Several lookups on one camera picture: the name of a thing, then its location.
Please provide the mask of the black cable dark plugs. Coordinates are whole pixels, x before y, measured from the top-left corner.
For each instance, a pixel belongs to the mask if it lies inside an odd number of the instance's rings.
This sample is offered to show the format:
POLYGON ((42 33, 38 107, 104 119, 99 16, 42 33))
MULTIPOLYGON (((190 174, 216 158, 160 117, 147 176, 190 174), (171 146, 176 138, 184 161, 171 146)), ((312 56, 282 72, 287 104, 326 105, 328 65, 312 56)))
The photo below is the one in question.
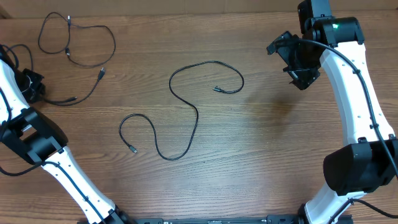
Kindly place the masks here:
POLYGON ((41 98, 42 101, 51 104, 51 105, 55 105, 55 106, 73 106, 73 105, 77 105, 83 101, 85 101, 87 98, 89 98, 91 96, 91 94, 94 92, 95 88, 97 87, 98 83, 101 81, 101 79, 104 77, 104 75, 106 74, 106 69, 104 67, 101 68, 101 70, 99 71, 99 74, 97 76, 97 80, 95 82, 95 84, 93 85, 92 89, 90 90, 90 92, 84 96, 81 99, 78 99, 76 96, 73 96, 71 98, 67 98, 66 100, 50 100, 48 98, 45 98, 44 96, 41 98))

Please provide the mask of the black USB cable removed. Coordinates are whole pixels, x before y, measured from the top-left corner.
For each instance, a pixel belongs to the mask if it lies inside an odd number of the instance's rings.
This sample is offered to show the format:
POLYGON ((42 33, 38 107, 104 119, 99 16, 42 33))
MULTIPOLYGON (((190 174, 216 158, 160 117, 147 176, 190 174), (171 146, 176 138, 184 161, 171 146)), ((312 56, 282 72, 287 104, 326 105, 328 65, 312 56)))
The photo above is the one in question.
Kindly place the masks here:
POLYGON ((76 25, 76 24, 72 23, 72 20, 71 20, 71 17, 70 17, 70 16, 64 17, 64 16, 62 16, 59 12, 50 12, 50 13, 48 13, 48 14, 45 16, 45 18, 44 18, 44 20, 43 20, 43 23, 42 23, 42 25, 41 25, 40 31, 39 31, 38 38, 37 38, 37 45, 38 45, 39 49, 40 49, 43 53, 45 53, 45 54, 55 55, 55 54, 60 54, 60 53, 62 53, 62 52, 65 52, 65 55, 67 56, 67 59, 68 59, 71 63, 73 63, 73 64, 75 64, 75 65, 78 65, 79 67, 85 67, 85 68, 95 68, 95 67, 99 67, 99 66, 102 66, 102 65, 108 63, 108 62, 113 58, 113 56, 114 56, 114 54, 115 54, 115 52, 116 52, 116 38, 115 38, 115 36, 114 36, 112 30, 111 30, 108 26, 106 26, 106 25, 79 26, 79 25, 76 25), (63 19, 63 20, 67 23, 68 39, 67 39, 67 42, 66 42, 64 48, 62 48, 61 50, 55 51, 55 52, 49 52, 49 51, 45 50, 45 49, 42 47, 42 45, 41 45, 41 39, 42 39, 42 34, 43 34, 43 32, 44 32, 44 28, 45 28, 46 23, 47 23, 47 22, 52 18, 52 16, 54 16, 54 15, 56 15, 57 17, 60 17, 61 19, 63 19), (100 62, 100 63, 96 63, 96 64, 92 64, 92 65, 79 63, 79 62, 77 62, 76 60, 72 59, 72 58, 71 58, 70 48, 69 48, 70 41, 71 41, 71 27, 76 27, 77 29, 96 29, 96 28, 106 29, 107 32, 109 33, 109 35, 111 36, 112 41, 113 41, 113 51, 111 52, 110 56, 109 56, 105 61, 100 62))

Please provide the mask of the black cable silver plugs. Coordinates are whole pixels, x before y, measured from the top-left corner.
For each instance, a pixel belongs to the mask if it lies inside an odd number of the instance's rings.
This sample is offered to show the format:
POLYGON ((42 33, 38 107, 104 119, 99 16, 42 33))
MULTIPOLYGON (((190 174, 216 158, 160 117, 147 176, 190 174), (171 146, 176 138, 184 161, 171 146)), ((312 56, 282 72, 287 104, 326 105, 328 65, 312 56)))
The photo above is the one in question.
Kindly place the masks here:
POLYGON ((173 96, 176 97, 176 99, 178 99, 179 101, 181 101, 181 102, 185 103, 186 105, 188 105, 189 107, 191 107, 191 108, 194 110, 194 112, 195 112, 195 124, 194 124, 193 130, 192 130, 192 134, 191 134, 191 136, 190 136, 190 139, 189 139, 189 142, 188 142, 188 145, 187 145, 186 150, 184 150, 184 152, 183 152, 181 155, 177 156, 177 157, 165 157, 165 156, 161 153, 161 151, 160 151, 160 149, 159 149, 159 145, 158 145, 158 143, 157 143, 157 132, 156 132, 156 129, 155 129, 155 126, 154 126, 153 122, 149 119, 149 117, 147 117, 147 116, 144 115, 144 114, 132 113, 132 114, 127 115, 125 118, 123 118, 123 119, 121 120, 120 124, 119 124, 119 127, 118 127, 118 134, 119 134, 120 139, 121 139, 122 142, 128 147, 128 149, 129 149, 131 152, 137 153, 137 149, 136 149, 132 144, 128 143, 128 141, 124 138, 123 132, 122 132, 123 124, 124 124, 128 119, 130 119, 130 118, 133 118, 133 117, 141 117, 141 118, 144 118, 144 119, 150 124, 150 126, 151 126, 151 128, 152 128, 152 130, 153 130, 153 134, 154 134, 154 145, 155 145, 155 149, 156 149, 158 155, 159 155, 163 160, 166 160, 166 161, 177 161, 177 160, 183 158, 183 157, 187 154, 187 152, 188 152, 188 151, 190 150, 190 148, 191 148, 191 145, 192 145, 192 142, 193 142, 193 138, 194 138, 194 136, 195 136, 195 133, 196 133, 196 130, 197 130, 197 127, 198 127, 199 112, 198 112, 198 109, 197 109, 197 107, 196 107, 195 105, 193 105, 193 104, 191 104, 190 102, 184 100, 182 97, 178 96, 178 95, 173 91, 173 89, 172 89, 172 80, 173 80, 174 76, 176 76, 176 74, 178 74, 178 73, 180 73, 180 72, 182 72, 182 71, 184 71, 184 70, 187 70, 187 69, 193 68, 193 67, 198 67, 198 66, 201 66, 201 65, 210 64, 210 63, 218 64, 218 65, 221 65, 221 66, 223 66, 223 67, 226 67, 226 68, 228 68, 228 69, 233 70, 235 73, 238 74, 238 76, 239 76, 240 79, 241 79, 241 86, 240 86, 238 89, 236 89, 236 90, 224 90, 224 89, 220 88, 219 86, 215 86, 215 87, 212 89, 213 91, 215 91, 215 92, 217 92, 217 93, 222 93, 222 94, 231 95, 231 94, 239 93, 239 92, 244 88, 245 80, 244 80, 243 74, 242 74, 238 69, 234 68, 233 66, 231 66, 231 65, 229 65, 229 64, 227 64, 227 63, 218 61, 218 60, 208 60, 208 61, 204 61, 204 62, 194 63, 194 64, 187 65, 187 66, 184 66, 184 67, 182 67, 182 68, 177 69, 176 71, 174 71, 174 72, 171 74, 171 76, 170 76, 170 78, 169 78, 169 90, 170 90, 171 94, 173 94, 173 96))

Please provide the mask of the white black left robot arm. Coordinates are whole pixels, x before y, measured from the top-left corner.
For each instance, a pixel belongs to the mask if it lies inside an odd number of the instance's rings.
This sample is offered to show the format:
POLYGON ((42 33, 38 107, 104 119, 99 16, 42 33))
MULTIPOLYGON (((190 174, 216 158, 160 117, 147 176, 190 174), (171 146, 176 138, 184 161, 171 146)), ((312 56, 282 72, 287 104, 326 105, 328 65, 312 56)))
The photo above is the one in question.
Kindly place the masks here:
POLYGON ((18 71, 18 64, 1 50, 1 142, 32 169, 41 167, 57 179, 88 223, 132 223, 83 172, 59 126, 30 106, 42 76, 31 70, 18 71))

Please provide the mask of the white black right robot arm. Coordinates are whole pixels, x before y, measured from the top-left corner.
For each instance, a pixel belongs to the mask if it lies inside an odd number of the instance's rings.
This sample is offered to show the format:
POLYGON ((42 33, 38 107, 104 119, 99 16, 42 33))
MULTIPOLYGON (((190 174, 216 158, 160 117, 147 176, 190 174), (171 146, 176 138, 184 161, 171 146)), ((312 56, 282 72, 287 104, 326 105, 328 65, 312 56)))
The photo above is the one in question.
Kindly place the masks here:
POLYGON ((397 177, 397 136, 369 76, 359 21, 333 16, 328 1, 304 0, 297 10, 300 35, 284 32, 267 52, 279 54, 300 90, 326 72, 340 112, 343 147, 324 159, 325 184, 314 198, 297 214, 268 215, 266 222, 352 223, 346 209, 397 177))

